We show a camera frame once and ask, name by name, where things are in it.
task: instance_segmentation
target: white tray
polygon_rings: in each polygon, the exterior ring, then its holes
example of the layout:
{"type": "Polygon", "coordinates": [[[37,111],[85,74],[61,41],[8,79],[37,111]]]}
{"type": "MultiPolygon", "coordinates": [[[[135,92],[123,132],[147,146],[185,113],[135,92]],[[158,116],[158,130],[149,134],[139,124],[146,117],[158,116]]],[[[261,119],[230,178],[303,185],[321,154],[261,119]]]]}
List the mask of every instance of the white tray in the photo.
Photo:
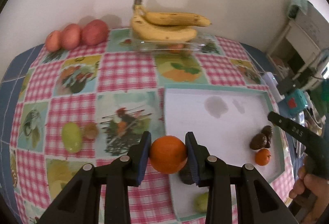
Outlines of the white tray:
{"type": "MultiPolygon", "coordinates": [[[[166,134],[185,142],[185,134],[192,131],[200,145],[211,155],[227,164],[241,167],[252,163],[270,183],[284,172],[284,154],[278,127],[271,141],[271,160],[258,166],[251,139],[265,126],[271,124],[267,115],[273,111],[267,92],[248,88],[173,84],[165,89],[164,117],[166,134]],[[210,113],[206,107],[213,107],[210,113]]],[[[206,192],[195,184],[182,183],[177,174],[169,176],[171,198],[179,221],[192,220],[203,214],[193,210],[194,197],[206,192]]]]}

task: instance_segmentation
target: black handheld tool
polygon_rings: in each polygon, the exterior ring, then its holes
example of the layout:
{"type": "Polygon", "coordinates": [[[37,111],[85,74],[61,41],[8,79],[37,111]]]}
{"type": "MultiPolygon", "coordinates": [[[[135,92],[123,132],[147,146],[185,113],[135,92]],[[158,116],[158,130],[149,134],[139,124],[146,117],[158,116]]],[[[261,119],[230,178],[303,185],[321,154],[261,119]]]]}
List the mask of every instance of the black handheld tool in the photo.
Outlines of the black handheld tool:
{"type": "MultiPolygon", "coordinates": [[[[305,167],[308,173],[329,179],[329,143],[309,129],[275,112],[268,114],[268,120],[305,145],[308,157],[305,167]]],[[[301,221],[313,208],[316,196],[306,189],[290,204],[289,209],[297,221],[301,221]]]]}
{"type": "Polygon", "coordinates": [[[109,165],[85,164],[41,216],[38,224],[98,224],[101,185],[106,184],[105,224],[130,224],[128,186],[144,178],[151,134],[109,165]]]}
{"type": "Polygon", "coordinates": [[[231,224],[230,185],[235,185],[239,224],[297,224],[292,213],[252,164],[227,165],[198,145],[193,132],[185,136],[194,182],[209,186],[206,224],[231,224]]]}

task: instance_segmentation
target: yellow banana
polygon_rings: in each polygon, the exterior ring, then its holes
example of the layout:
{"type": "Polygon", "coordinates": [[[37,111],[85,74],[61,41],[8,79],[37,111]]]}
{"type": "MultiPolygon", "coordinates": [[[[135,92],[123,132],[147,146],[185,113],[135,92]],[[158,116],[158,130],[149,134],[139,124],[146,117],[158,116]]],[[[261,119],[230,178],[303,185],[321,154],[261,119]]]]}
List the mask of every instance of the yellow banana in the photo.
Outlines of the yellow banana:
{"type": "Polygon", "coordinates": [[[130,20],[131,28],[143,40],[186,42],[196,37],[197,31],[188,26],[156,26],[148,23],[136,10],[130,20]]]}
{"type": "Polygon", "coordinates": [[[155,25],[209,26],[208,18],[192,13],[146,12],[144,18],[155,25]]]}

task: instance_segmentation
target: green fruit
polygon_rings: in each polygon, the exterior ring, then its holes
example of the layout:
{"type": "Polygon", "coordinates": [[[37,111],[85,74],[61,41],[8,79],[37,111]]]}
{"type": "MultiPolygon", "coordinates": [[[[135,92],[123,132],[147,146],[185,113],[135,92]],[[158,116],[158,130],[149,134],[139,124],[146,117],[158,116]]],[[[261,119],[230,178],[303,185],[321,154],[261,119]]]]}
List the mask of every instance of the green fruit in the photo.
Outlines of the green fruit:
{"type": "Polygon", "coordinates": [[[65,149],[69,153],[77,153],[82,148],[82,134],[79,126],[73,122],[66,123],[61,132],[65,149]]]}
{"type": "Polygon", "coordinates": [[[207,205],[208,205],[208,193],[205,192],[203,194],[198,195],[194,199],[194,210],[198,213],[205,213],[207,212],[207,205]]]}

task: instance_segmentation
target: table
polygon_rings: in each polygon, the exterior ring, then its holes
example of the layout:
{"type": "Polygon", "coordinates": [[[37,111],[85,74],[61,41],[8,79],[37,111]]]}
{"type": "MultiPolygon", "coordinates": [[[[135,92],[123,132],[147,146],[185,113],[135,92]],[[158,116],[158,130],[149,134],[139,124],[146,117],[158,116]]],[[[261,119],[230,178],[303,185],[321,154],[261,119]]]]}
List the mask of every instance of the table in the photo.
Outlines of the table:
{"type": "MultiPolygon", "coordinates": [[[[185,57],[136,54],[130,48],[128,29],[111,30],[109,40],[96,47],[79,46],[56,54],[44,47],[40,50],[22,80],[9,142],[14,195],[23,223],[39,218],[83,164],[110,163],[136,142],[145,127],[153,139],[164,135],[163,87],[168,83],[264,90],[278,111],[243,47],[225,38],[205,37],[208,47],[185,57]],[[132,117],[145,114],[131,131],[133,136],[123,136],[130,138],[125,141],[113,140],[120,128],[120,110],[132,117]],[[63,124],[69,121],[80,127],[96,122],[101,135],[96,140],[84,139],[83,149],[70,154],[60,138],[63,124]]],[[[283,132],[281,136],[285,172],[271,185],[285,201],[294,178],[287,140],[283,132]]],[[[101,197],[100,223],[104,222],[105,189],[101,197]]],[[[141,186],[129,188],[129,204],[131,223],[176,222],[168,176],[150,164],[141,186]]],[[[236,206],[233,220],[237,223],[236,206]]],[[[204,219],[187,222],[204,223],[204,219]]]]}

